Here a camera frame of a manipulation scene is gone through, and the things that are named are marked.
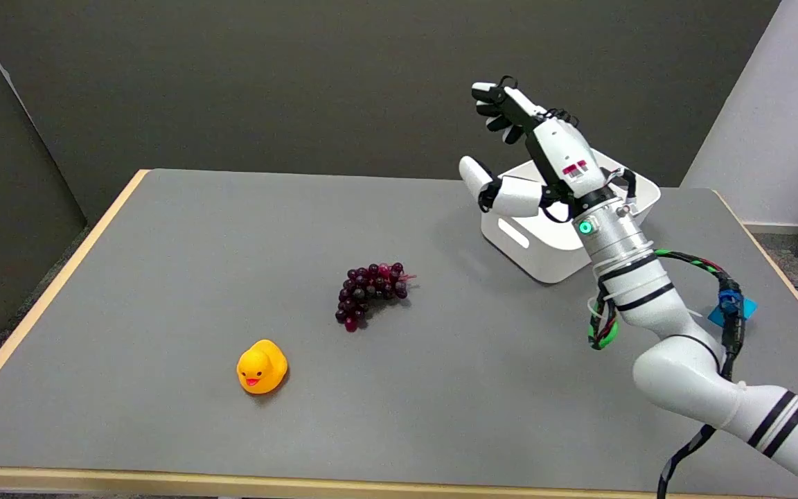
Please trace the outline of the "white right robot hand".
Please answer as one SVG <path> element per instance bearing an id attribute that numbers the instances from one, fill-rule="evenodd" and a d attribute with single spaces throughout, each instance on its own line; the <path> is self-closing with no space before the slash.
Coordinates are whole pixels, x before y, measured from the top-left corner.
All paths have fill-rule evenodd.
<path id="1" fill-rule="evenodd" d="M 632 217 L 637 180 L 627 168 L 605 170 L 577 128 L 576 117 L 564 110 L 546 110 L 534 104 L 504 76 L 500 82 L 476 82 L 471 95 L 476 111 L 488 118 L 491 132 L 503 133 L 506 144 L 523 140 L 541 180 L 504 174 L 498 177 L 472 158 L 463 156 L 459 173 L 482 213 L 514 218 L 538 214 L 558 223 L 549 212 L 555 203 L 567 205 L 566 221 L 579 219 L 603 205 L 614 206 L 617 215 Z"/>

